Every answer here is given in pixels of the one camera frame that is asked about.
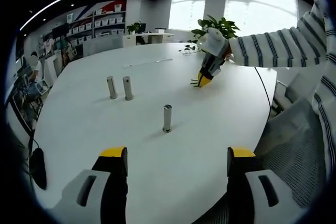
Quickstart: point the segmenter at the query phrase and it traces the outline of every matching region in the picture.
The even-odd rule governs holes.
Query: hand
[[[225,53],[223,54],[224,60],[229,60],[229,58],[231,57],[231,54],[232,54],[232,50],[231,50],[231,46],[229,44],[229,46],[227,47]]]

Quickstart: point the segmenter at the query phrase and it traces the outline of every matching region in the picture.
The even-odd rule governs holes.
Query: potted plant
[[[185,45],[184,52],[187,54],[198,52],[197,41],[202,38],[207,32],[209,27],[216,28],[219,30],[223,37],[226,39],[236,38],[235,35],[236,30],[239,28],[235,25],[233,21],[228,21],[224,17],[220,20],[216,20],[214,17],[208,15],[209,19],[199,19],[197,22],[201,26],[202,29],[191,30],[194,34],[193,40],[188,40],[187,42],[191,43],[191,45]]]
[[[126,28],[129,34],[135,34],[136,32],[139,31],[140,24],[138,22],[135,22],[134,24],[127,26]]]

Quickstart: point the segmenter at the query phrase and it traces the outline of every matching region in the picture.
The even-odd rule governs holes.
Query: computer monitor
[[[140,23],[138,33],[144,33],[146,31],[146,23]]]

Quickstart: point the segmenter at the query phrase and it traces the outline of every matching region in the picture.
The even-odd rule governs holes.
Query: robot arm
[[[206,52],[202,67],[198,73],[196,87],[207,85],[221,71],[221,65],[225,60],[223,54],[229,46],[227,39],[223,37],[220,31],[215,28],[209,28],[208,34],[203,36],[198,42],[198,47]]]

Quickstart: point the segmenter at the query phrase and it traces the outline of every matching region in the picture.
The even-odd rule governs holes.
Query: person
[[[37,52],[32,52],[31,57],[37,57]],[[29,85],[26,87],[26,99],[23,101],[23,106],[34,101],[40,95],[40,91],[42,89],[38,84],[42,81],[43,78],[43,70],[41,61],[38,59],[36,66],[33,67],[33,74],[29,77]]]
[[[49,34],[47,40],[43,43],[46,55],[49,56],[53,53],[54,44],[55,44],[55,41],[53,39],[53,35]]]
[[[307,67],[325,63],[312,107],[319,116],[324,141],[325,167],[330,175],[336,165],[336,31],[328,8],[318,0],[297,27],[232,38],[224,53],[237,65],[251,67]]]
[[[68,38],[64,36],[61,37],[61,46],[62,46],[62,64],[63,67],[66,67],[71,61],[73,61],[74,57],[77,55],[76,50],[73,50],[72,44]]]

